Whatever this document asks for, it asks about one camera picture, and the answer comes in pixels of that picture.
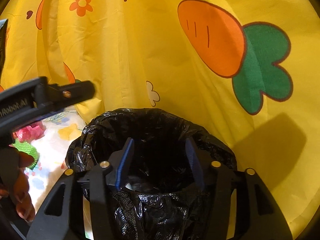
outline pink plastic wrap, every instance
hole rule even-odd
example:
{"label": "pink plastic wrap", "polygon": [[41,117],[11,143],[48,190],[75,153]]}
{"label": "pink plastic wrap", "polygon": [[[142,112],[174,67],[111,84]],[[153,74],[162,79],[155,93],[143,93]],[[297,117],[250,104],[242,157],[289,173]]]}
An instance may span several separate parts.
{"label": "pink plastic wrap", "polygon": [[41,121],[35,122],[15,132],[15,136],[20,142],[27,141],[30,143],[33,140],[37,140],[44,135],[45,126]]}

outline brass bolt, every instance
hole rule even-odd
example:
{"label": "brass bolt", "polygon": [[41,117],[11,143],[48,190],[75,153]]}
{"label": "brass bolt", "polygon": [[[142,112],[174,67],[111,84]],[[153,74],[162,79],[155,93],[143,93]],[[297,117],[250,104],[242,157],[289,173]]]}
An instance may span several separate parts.
{"label": "brass bolt", "polygon": [[67,169],[64,174],[66,174],[67,176],[70,176],[73,174],[73,169]]}
{"label": "brass bolt", "polygon": [[71,98],[71,92],[68,90],[64,90],[62,94],[65,98]]}
{"label": "brass bolt", "polygon": [[109,162],[101,162],[100,163],[100,167],[102,167],[102,168],[107,168],[107,167],[109,167],[109,165],[110,165]]}
{"label": "brass bolt", "polygon": [[246,172],[247,172],[249,175],[254,175],[254,174],[256,174],[256,171],[255,171],[254,169],[252,169],[252,168],[248,168],[248,169],[246,170]]}
{"label": "brass bolt", "polygon": [[211,165],[212,165],[213,167],[215,167],[215,168],[218,168],[218,167],[221,166],[221,163],[218,162],[218,161],[213,161],[213,162],[211,163]]}

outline green knitted object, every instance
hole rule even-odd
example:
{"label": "green knitted object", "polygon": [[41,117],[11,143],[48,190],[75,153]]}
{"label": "green knitted object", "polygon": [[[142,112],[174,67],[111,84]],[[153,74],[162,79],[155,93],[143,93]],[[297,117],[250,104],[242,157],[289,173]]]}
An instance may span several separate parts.
{"label": "green knitted object", "polygon": [[28,167],[29,169],[33,170],[39,160],[39,153],[37,152],[37,149],[28,142],[19,142],[18,139],[16,139],[15,143],[12,144],[12,146],[16,147],[20,152],[25,152],[31,155],[35,159],[35,161]]}

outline dark red heart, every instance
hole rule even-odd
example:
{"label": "dark red heart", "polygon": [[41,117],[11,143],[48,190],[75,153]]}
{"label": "dark red heart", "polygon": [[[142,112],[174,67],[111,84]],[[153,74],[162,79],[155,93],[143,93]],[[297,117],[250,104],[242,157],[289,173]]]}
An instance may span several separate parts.
{"label": "dark red heart", "polygon": [[32,14],[33,14],[33,11],[27,11],[27,20],[30,19]]}

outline human hand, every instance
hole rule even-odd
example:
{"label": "human hand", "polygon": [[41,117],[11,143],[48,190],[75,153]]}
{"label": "human hand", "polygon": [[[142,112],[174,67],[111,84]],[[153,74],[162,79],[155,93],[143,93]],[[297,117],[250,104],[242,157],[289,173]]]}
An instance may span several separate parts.
{"label": "human hand", "polygon": [[[27,176],[24,174],[24,169],[30,166],[33,161],[34,159],[32,156],[24,152],[19,152],[19,176],[13,186],[13,193],[18,200],[16,211],[21,218],[25,219],[28,222],[31,222],[34,219],[36,213],[31,202],[31,197],[28,193],[29,183]],[[4,185],[0,184],[0,198],[8,196],[9,192],[7,188]]]}

